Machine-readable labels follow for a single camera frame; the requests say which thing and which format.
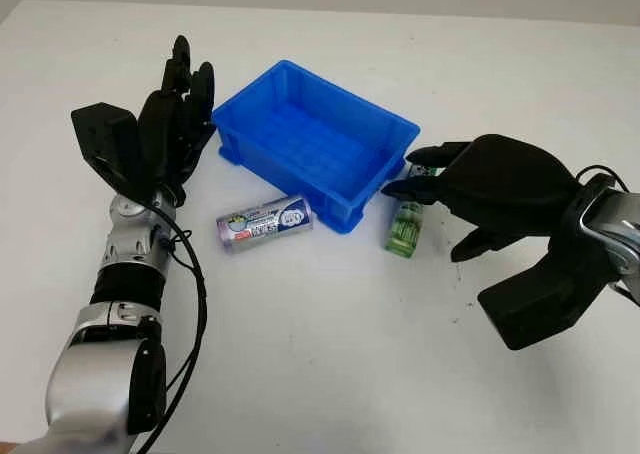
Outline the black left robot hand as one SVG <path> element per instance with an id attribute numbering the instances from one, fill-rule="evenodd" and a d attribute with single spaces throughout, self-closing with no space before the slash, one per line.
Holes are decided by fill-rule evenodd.
<path id="1" fill-rule="evenodd" d="M 176 208 L 184 204 L 184 184 L 216 131 L 214 68 L 205 61 L 192 71 L 190 61 L 189 42 L 179 35 L 165 63 L 161 87 L 147 97 L 137 120 L 152 189 L 163 192 Z"/>

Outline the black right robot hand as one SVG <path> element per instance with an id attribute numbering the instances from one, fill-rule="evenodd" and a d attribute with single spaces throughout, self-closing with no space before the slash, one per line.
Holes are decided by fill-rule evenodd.
<path id="1" fill-rule="evenodd" d="M 510 137 L 487 134 L 412 151 L 407 160 L 440 168 L 436 176 L 388 183 L 382 193 L 422 205 L 441 203 L 476 229 L 451 251 L 463 262 L 525 237 L 549 237 L 581 184 L 552 154 Z"/>

